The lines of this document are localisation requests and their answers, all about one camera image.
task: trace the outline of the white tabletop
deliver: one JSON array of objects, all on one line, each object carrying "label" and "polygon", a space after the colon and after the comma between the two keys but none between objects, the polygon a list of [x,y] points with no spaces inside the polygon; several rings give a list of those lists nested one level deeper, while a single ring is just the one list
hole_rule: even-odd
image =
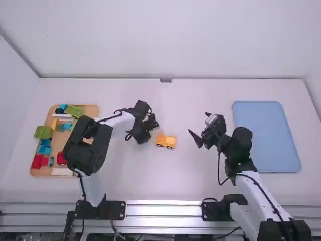
[{"label": "white tabletop", "polygon": [[[116,109],[133,107],[138,100],[152,107],[161,130],[138,145],[134,139],[111,140],[104,166],[100,170],[108,199],[123,200],[201,200],[222,198],[235,192],[230,182],[217,184],[217,151],[198,149],[189,135],[204,127],[204,112],[224,115],[227,133],[235,125],[232,104],[238,100],[275,100],[285,111],[302,163],[297,174],[262,174],[262,178],[281,204],[321,205],[319,161],[321,125],[302,80],[254,79],[174,79],[159,80],[41,80],[14,152],[0,184],[1,201],[73,202],[80,197],[76,178],[37,178],[30,165],[38,140],[33,138],[48,109],[59,103],[96,104],[100,116]],[[174,150],[155,145],[157,132],[177,136]],[[225,177],[221,163],[221,178]]]}]

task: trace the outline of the green toy piece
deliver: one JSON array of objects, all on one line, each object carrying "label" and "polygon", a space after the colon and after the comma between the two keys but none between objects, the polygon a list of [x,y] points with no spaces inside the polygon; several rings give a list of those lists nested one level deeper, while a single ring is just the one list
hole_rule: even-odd
[{"label": "green toy piece", "polygon": [[52,137],[53,130],[51,127],[38,126],[34,137],[39,139],[48,139]]},{"label": "green toy piece", "polygon": [[69,105],[67,106],[67,108],[65,109],[65,113],[66,114],[70,114],[74,117],[76,117],[77,119],[79,119],[79,117],[81,117],[82,115],[84,115],[84,109],[80,108],[80,107],[75,107],[73,105]]}]

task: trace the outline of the wooden board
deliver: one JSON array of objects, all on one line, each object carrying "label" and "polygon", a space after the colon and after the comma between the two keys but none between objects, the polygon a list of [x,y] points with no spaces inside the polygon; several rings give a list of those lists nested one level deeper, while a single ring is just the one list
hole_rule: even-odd
[{"label": "wooden board", "polygon": [[[83,108],[85,111],[84,114],[91,117],[91,118],[98,117],[99,108],[96,105],[75,105],[75,106]],[[55,113],[55,109],[57,109],[57,108],[59,108],[59,105],[54,105],[49,109],[48,115],[47,115],[47,118],[46,118],[46,121],[44,124],[45,126],[49,126],[49,127],[51,126],[52,121],[54,119],[52,117],[52,115]],[[67,165],[61,166],[61,165],[57,164],[57,153],[63,150],[63,148],[64,148],[64,146],[70,136],[70,133],[71,132],[68,130],[64,131],[64,132],[58,132],[58,131],[53,132],[53,136],[52,136],[52,140],[51,140],[51,144],[50,144],[51,154],[49,156],[45,155],[45,157],[48,157],[49,159],[51,156],[53,156],[55,158],[53,167],[44,166],[44,167],[41,167],[40,169],[31,169],[30,168],[31,175],[38,176],[38,177],[59,177],[59,175],[52,176],[51,174],[52,174],[53,168],[67,168]],[[39,144],[35,150],[35,154],[37,154]]]}]

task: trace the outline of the red toy block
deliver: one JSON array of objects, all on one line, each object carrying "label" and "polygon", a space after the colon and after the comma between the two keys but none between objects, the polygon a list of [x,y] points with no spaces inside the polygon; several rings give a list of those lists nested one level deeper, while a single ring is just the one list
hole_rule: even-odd
[{"label": "red toy block", "polygon": [[40,165],[41,165],[42,167],[47,167],[47,166],[48,166],[48,161],[49,161],[49,158],[48,158],[48,157],[42,157],[41,162],[40,162]]},{"label": "red toy block", "polygon": [[35,155],[34,160],[32,161],[31,168],[32,169],[40,169],[41,160],[44,155]]},{"label": "red toy block", "polygon": [[66,165],[67,160],[62,156],[62,152],[57,153],[57,164],[58,165]]}]

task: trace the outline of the blue mat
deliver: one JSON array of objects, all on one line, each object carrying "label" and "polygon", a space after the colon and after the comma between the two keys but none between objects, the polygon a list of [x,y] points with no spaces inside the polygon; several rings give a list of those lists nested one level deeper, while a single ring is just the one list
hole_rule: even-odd
[{"label": "blue mat", "polygon": [[284,110],[275,101],[237,101],[235,125],[253,132],[251,158],[261,173],[296,173],[301,170]]}]

